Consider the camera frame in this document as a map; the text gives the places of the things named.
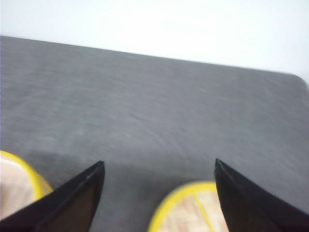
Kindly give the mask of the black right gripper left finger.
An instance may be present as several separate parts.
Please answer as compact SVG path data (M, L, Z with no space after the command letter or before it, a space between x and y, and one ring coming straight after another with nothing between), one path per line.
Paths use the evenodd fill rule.
M98 161L53 192L0 222L2 232L87 232L101 198L104 162Z

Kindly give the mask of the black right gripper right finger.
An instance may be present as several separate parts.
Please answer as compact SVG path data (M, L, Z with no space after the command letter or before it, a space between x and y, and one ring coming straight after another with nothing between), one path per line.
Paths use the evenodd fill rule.
M307 232L309 216L267 192L220 159L215 182L230 232Z

